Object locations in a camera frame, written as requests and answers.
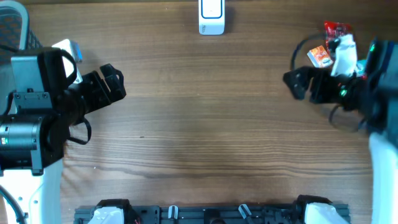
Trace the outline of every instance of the white device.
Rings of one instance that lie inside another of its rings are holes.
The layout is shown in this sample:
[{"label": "white device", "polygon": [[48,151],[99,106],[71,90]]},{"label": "white device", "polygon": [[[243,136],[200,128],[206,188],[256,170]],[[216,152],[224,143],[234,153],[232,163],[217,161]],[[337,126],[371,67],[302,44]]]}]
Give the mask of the white device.
[{"label": "white device", "polygon": [[95,210],[93,218],[88,224],[123,224],[123,209],[116,207],[103,207]]},{"label": "white device", "polygon": [[310,203],[305,208],[305,224],[348,224],[336,211],[326,203]]},{"label": "white device", "polygon": [[220,35],[225,27],[225,0],[199,0],[199,33]]},{"label": "white device", "polygon": [[[83,60],[83,56],[81,55],[79,45],[72,40],[65,39],[61,42],[54,44],[52,47],[57,47],[62,50],[66,50],[73,57],[73,59],[75,59],[76,63],[80,63]],[[65,67],[65,73],[67,74],[68,77],[73,72],[73,65],[65,57],[63,57],[62,59],[63,59],[63,66]],[[76,69],[77,73],[76,73],[76,80],[74,83],[79,84],[83,81],[83,79],[81,77],[79,69],[78,68]]]},{"label": "white device", "polygon": [[372,224],[398,223],[398,148],[372,133],[369,149],[373,164]]},{"label": "white device", "polygon": [[[61,224],[60,182],[62,159],[44,168],[43,175],[33,176],[30,169],[5,170],[2,185],[17,201],[27,224]],[[8,224],[17,224],[12,207],[6,205]]]}]

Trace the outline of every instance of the snack bag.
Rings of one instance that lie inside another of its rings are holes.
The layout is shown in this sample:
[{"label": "snack bag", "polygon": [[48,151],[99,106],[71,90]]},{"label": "snack bag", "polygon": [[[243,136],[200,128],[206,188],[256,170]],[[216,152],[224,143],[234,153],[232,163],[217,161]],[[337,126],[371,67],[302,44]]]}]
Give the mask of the snack bag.
[{"label": "snack bag", "polygon": [[326,49],[329,52],[329,41],[346,34],[352,34],[353,28],[349,24],[325,21]]}]

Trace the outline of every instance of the black metal frame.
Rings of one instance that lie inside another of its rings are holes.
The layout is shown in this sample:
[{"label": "black metal frame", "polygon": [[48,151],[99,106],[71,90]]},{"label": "black metal frame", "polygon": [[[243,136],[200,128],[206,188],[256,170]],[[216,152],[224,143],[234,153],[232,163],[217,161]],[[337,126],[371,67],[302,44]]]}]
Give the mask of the black metal frame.
[{"label": "black metal frame", "polygon": [[130,206],[128,200],[102,200],[97,206],[75,210],[73,224],[87,224],[94,211],[103,206],[115,206],[124,211],[124,223],[115,224],[304,224],[305,208],[313,202],[331,204],[338,214],[351,223],[347,204],[333,204],[327,198],[299,195],[293,203],[257,204],[227,207],[159,207]]}]

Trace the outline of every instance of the white box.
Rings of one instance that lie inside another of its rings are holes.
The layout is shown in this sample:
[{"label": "white box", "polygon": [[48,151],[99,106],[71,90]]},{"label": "white box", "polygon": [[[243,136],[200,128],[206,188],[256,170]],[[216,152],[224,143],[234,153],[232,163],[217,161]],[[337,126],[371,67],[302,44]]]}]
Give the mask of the white box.
[{"label": "white box", "polygon": [[198,0],[199,33],[220,35],[225,27],[225,0]]}]

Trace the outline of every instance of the wooden table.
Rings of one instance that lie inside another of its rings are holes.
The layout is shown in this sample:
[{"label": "wooden table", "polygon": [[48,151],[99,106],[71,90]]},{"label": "wooden table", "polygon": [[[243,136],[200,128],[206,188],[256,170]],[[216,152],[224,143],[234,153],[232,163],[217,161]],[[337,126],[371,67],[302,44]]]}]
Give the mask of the wooden table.
[{"label": "wooden table", "polygon": [[[111,63],[125,76],[127,97],[86,116],[90,143],[68,142],[62,221],[107,198],[189,206],[292,202],[310,194],[348,203],[353,223],[370,223],[366,135],[331,127],[329,107],[293,100],[282,75],[297,43],[324,20],[352,24],[365,58],[375,35],[397,38],[396,6],[228,2],[221,36],[198,33],[197,2],[28,6],[41,43],[80,44],[82,74]],[[320,44],[308,43],[297,65]]]}]

